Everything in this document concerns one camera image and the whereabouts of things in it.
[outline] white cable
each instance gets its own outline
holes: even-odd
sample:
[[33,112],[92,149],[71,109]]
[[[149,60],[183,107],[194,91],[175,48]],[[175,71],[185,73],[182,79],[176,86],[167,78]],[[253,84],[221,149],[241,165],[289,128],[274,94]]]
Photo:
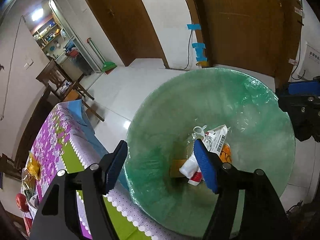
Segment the white cable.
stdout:
[[20,17],[20,21],[19,21],[19,25],[18,25],[18,29],[17,29],[17,33],[16,33],[16,38],[14,39],[14,45],[13,45],[12,56],[11,56],[11,61],[10,61],[10,68],[9,68],[9,74],[8,74],[7,90],[6,90],[5,96],[4,96],[4,105],[3,105],[3,111],[2,111],[2,115],[1,115],[0,121],[2,121],[4,119],[4,110],[5,110],[5,104],[7,103],[7,96],[8,96],[8,89],[9,89],[10,73],[11,73],[11,68],[12,68],[13,53],[14,53],[14,48],[16,47],[16,41],[17,41],[19,27],[20,27],[20,23],[21,23],[22,17],[23,16]]

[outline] power cord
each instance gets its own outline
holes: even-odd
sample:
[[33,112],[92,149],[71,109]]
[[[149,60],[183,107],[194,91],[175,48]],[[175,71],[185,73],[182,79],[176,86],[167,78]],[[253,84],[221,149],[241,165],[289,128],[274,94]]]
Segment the power cord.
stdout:
[[300,30],[300,41],[299,41],[299,59],[298,59],[298,63],[297,63],[296,68],[294,69],[294,71],[291,72],[291,78],[292,78],[293,80],[301,80],[301,79],[304,77],[304,74],[306,73],[306,70],[304,70],[303,75],[302,75],[300,78],[294,78],[294,77],[292,76],[292,74],[297,70],[297,68],[298,68],[298,66],[299,66],[299,63],[300,63],[302,26],[303,26],[303,24],[302,24],[302,18],[301,18],[301,30]]
[[188,64],[187,64],[187,66],[185,67],[185,68],[170,68],[169,67],[169,69],[173,69],[173,70],[185,70],[188,66],[189,66],[189,63],[190,63],[190,41],[191,41],[191,36],[192,36],[192,30],[191,30],[191,32],[190,32],[190,37],[189,37],[189,42],[188,42]]
[[9,74],[8,74],[7,89],[6,89],[5,96],[4,96],[4,105],[3,105],[3,111],[2,111],[2,115],[0,117],[0,121],[2,121],[4,119],[4,110],[5,110],[5,104],[7,103],[7,96],[8,96],[8,89],[9,89],[10,73],[11,73],[11,68],[12,68],[13,53],[14,53],[14,49],[16,47],[16,41],[17,41],[18,32],[19,32],[19,28],[20,28],[20,23],[21,23],[22,17],[23,16],[20,17],[20,21],[19,21],[19,25],[18,25],[18,29],[17,29],[17,33],[16,33],[16,38],[14,39],[14,45],[13,45],[11,61],[10,61],[10,68],[9,68]]

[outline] yellow plastic bag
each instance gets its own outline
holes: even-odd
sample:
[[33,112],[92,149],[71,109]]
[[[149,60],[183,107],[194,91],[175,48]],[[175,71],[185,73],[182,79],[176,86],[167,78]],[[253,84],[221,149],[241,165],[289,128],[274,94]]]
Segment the yellow plastic bag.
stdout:
[[39,162],[34,158],[32,152],[29,152],[29,161],[27,164],[27,169],[29,173],[35,177],[36,180],[40,180],[39,171],[40,171],[40,164]]

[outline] green stripe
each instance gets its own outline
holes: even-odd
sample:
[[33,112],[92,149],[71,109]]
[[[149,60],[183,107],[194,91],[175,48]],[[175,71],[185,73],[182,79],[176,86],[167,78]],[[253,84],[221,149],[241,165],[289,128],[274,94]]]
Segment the green stripe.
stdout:
[[[68,173],[83,171],[84,167],[73,150],[71,143],[68,142],[66,146],[62,147],[62,149],[64,154],[61,158],[68,170]],[[79,195],[83,199],[82,191],[79,191]],[[108,210],[109,217],[120,240],[150,240],[150,237],[146,236],[144,232],[139,231],[132,222],[129,222],[126,217],[122,216],[121,212],[118,212],[116,207],[108,202],[107,198],[103,199]]]

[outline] plastic bag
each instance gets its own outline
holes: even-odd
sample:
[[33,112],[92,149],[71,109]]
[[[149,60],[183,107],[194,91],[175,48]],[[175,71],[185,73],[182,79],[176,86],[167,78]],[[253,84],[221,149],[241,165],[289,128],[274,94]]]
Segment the plastic bag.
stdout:
[[[227,142],[239,170],[263,169],[280,196],[294,162],[295,138],[287,113],[261,81],[225,68],[189,71],[153,91],[127,133],[124,164],[130,195],[146,214],[178,233],[202,237],[218,195],[205,183],[170,178],[172,160],[185,159],[195,126],[231,127]],[[233,232],[240,228],[240,191]]]
[[36,180],[40,180],[39,171],[40,171],[40,164],[39,162],[33,157],[32,152],[29,152],[29,161],[27,164],[28,172],[35,177]]

